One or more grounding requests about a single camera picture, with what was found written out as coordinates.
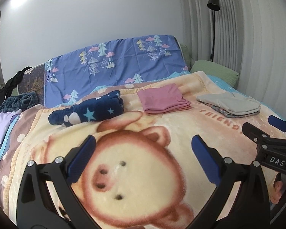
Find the person's right hand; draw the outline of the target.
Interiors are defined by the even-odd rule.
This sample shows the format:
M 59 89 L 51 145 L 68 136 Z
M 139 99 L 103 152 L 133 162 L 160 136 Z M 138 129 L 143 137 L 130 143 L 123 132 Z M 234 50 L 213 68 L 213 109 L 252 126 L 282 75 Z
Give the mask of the person's right hand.
M 272 204 L 277 204 L 283 194 L 284 182 L 282 181 L 282 174 L 277 173 L 276 177 L 272 180 L 268 186 L 269 198 Z

